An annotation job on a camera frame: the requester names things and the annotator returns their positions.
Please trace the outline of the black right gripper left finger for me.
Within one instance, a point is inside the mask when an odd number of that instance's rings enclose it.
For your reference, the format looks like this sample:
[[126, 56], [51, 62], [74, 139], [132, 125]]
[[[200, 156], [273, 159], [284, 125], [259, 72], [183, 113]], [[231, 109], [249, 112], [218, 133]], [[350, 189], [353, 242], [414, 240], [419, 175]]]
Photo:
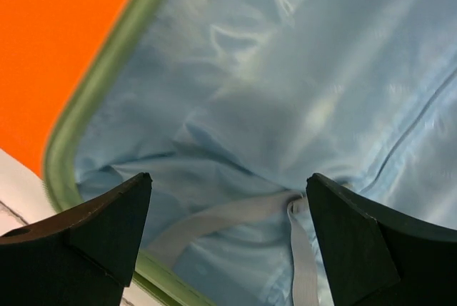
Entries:
[[139, 173], [110, 191], [1, 236], [2, 305], [120, 305], [151, 197]]

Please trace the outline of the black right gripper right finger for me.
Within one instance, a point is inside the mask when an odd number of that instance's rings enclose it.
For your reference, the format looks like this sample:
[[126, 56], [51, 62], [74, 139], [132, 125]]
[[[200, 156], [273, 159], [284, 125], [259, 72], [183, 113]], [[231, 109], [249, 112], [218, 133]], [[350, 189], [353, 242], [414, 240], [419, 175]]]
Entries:
[[320, 173], [306, 194], [335, 305], [455, 305], [456, 231]]

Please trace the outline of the orange cloth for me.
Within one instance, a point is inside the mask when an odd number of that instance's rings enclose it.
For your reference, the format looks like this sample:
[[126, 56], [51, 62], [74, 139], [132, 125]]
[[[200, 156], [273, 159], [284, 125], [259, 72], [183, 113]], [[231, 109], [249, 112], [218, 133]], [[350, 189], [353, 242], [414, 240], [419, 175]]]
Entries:
[[1, 148], [34, 173], [128, 0], [1, 0]]

